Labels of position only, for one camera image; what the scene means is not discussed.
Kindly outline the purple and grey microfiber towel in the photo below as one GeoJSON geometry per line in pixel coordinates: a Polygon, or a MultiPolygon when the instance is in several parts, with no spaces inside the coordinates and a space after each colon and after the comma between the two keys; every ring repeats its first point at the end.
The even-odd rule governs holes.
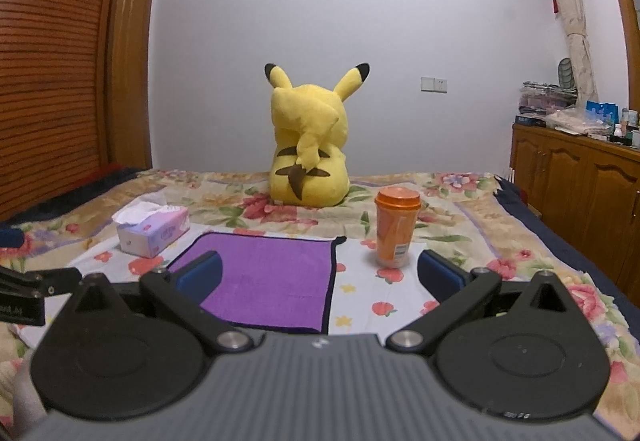
{"type": "Polygon", "coordinates": [[[221,283],[202,308],[234,326],[322,333],[329,330],[336,250],[346,241],[224,234],[201,235],[168,267],[173,272],[207,251],[222,260],[221,283]]]}

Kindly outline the pink tissue box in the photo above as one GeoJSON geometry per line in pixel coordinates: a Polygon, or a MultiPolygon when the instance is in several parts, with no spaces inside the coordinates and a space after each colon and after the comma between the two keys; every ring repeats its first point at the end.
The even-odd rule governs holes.
{"type": "Polygon", "coordinates": [[[141,258],[157,257],[190,230],[189,211],[184,207],[134,201],[112,216],[119,247],[141,258]]]}

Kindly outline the floral bed sheet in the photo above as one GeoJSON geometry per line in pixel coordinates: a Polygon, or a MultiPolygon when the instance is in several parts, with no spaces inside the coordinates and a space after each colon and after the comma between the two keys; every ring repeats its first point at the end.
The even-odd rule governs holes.
{"type": "Polygon", "coordinates": [[[639,335],[631,332],[614,298],[603,294],[588,273],[554,257],[535,234],[503,209],[495,198],[499,190],[495,175],[413,173],[358,178],[340,205],[304,209],[272,202],[262,173],[149,170],[111,190],[99,190],[96,196],[80,190],[33,216],[24,216],[18,225],[26,235],[32,229],[63,234],[77,224],[80,239],[92,239],[107,227],[116,233],[112,216],[131,201],[155,199],[188,209],[191,227],[203,224],[266,231],[292,227],[296,234],[345,229],[357,239],[375,241],[374,198],[386,185],[402,185],[421,195],[423,207],[416,229],[421,223],[440,231],[474,225],[496,250],[494,260],[484,267],[507,281],[526,281],[541,270],[562,279],[611,361],[611,380],[598,406],[598,417],[622,437],[634,439],[639,432],[639,335]]]}

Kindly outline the white fruit print cloth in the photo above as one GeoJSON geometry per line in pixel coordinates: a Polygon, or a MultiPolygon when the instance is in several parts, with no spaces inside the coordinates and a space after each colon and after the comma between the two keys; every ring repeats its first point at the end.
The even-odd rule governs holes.
{"type": "Polygon", "coordinates": [[[20,272],[75,267],[84,275],[103,273],[113,283],[134,282],[154,268],[168,268],[195,239],[208,232],[289,239],[344,236],[346,241],[336,250],[337,274],[329,333],[375,333],[381,339],[435,308],[435,298],[419,282],[418,258],[423,250],[433,249],[465,270],[484,267],[496,255],[487,237],[474,225],[440,231],[433,225],[421,223],[409,247],[408,265],[385,268],[376,261],[374,239],[357,239],[346,234],[345,229],[335,232],[307,230],[296,234],[292,227],[266,231],[258,227],[227,229],[194,224],[157,257],[148,259],[124,253],[113,227],[107,227],[92,239],[80,239],[78,225],[72,224],[63,234],[47,234],[36,229],[28,231],[22,247],[2,249],[1,262],[20,272]]]}

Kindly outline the orange plastic cup with lid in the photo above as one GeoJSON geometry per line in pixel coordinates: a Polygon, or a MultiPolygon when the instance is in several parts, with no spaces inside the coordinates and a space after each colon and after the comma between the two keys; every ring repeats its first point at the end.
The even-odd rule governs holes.
{"type": "Polygon", "coordinates": [[[403,186],[386,186],[375,196],[376,255],[385,268],[408,262],[414,227],[422,208],[420,194],[403,186]]]}

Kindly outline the dark blue mattress edge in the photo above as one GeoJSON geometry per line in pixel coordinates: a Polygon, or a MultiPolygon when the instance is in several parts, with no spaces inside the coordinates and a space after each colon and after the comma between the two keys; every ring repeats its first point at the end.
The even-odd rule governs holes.
{"type": "Polygon", "coordinates": [[[582,253],[552,232],[546,224],[543,224],[532,210],[529,210],[522,201],[520,190],[510,181],[500,175],[496,175],[499,190],[495,195],[498,203],[510,213],[513,218],[522,222],[526,229],[535,234],[541,242],[557,257],[571,268],[588,273],[596,286],[603,294],[614,298],[616,307],[622,312],[629,329],[635,335],[639,335],[639,309],[617,288],[617,286],[601,270],[599,270],[582,253]]]}

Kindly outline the brown wooden door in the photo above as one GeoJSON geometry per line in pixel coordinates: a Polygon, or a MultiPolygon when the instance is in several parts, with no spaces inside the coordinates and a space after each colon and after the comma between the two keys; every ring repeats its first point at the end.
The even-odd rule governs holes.
{"type": "Polygon", "coordinates": [[[112,0],[106,64],[110,161],[149,169],[148,63],[152,0],[112,0]]]}

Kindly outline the brown wooden sideboard cabinet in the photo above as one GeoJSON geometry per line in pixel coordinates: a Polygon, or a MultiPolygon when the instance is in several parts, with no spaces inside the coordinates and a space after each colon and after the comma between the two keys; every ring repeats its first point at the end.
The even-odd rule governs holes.
{"type": "Polygon", "coordinates": [[[542,222],[638,305],[639,153],[515,123],[510,167],[542,222]]]}

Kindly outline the yellow Pikachu plush toy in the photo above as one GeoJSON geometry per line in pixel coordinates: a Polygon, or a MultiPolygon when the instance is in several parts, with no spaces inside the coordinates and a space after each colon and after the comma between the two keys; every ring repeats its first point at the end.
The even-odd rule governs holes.
{"type": "Polygon", "coordinates": [[[333,89],[315,84],[294,86],[275,64],[265,66],[272,86],[271,121],[276,140],[269,193],[273,201],[314,208],[338,205],[350,182],[343,147],[348,139],[345,101],[370,74],[370,65],[355,66],[333,89]]]}

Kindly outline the stack of clutter on cabinet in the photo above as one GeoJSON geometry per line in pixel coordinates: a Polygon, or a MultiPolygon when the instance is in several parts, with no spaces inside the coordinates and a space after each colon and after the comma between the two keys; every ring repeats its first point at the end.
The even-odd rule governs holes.
{"type": "Polygon", "coordinates": [[[524,82],[520,89],[515,122],[529,127],[546,127],[544,118],[573,106],[577,102],[576,89],[564,89],[550,83],[524,82]]]}

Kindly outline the blue and white package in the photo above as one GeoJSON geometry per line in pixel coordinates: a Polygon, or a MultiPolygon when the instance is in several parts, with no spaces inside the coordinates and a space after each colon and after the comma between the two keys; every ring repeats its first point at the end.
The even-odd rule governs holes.
{"type": "Polygon", "coordinates": [[[614,103],[598,103],[588,101],[586,104],[588,112],[592,112],[600,120],[604,121],[611,126],[615,126],[620,122],[620,114],[618,113],[618,106],[614,103]]]}

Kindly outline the brown wooden louvered wardrobe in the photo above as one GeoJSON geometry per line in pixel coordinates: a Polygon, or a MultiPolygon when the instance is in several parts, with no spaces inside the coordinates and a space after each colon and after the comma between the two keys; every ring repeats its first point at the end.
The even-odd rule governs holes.
{"type": "Polygon", "coordinates": [[[107,164],[111,0],[1,0],[1,216],[107,164]]]}

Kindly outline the white wall switch plate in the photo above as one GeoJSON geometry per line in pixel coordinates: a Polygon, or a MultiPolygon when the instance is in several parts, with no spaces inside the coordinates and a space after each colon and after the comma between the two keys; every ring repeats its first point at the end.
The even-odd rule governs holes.
{"type": "Polygon", "coordinates": [[[421,91],[433,92],[433,93],[447,93],[448,83],[446,79],[422,77],[421,78],[421,91]]]}

